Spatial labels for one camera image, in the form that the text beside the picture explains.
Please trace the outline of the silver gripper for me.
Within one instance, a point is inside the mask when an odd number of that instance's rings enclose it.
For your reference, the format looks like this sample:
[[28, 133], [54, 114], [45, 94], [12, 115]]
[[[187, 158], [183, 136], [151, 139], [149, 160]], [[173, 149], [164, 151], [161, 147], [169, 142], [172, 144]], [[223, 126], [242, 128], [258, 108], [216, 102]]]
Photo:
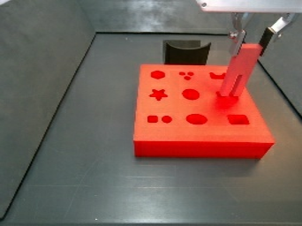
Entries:
[[302, 0], [196, 0], [196, 3], [203, 11], [232, 12], [233, 31], [228, 33], [232, 57], [238, 55], [247, 34], [242, 26], [243, 12], [284, 13], [262, 34], [258, 43], [262, 47], [260, 56], [264, 55], [268, 44], [279, 39], [282, 32], [296, 20], [296, 13], [302, 13]]

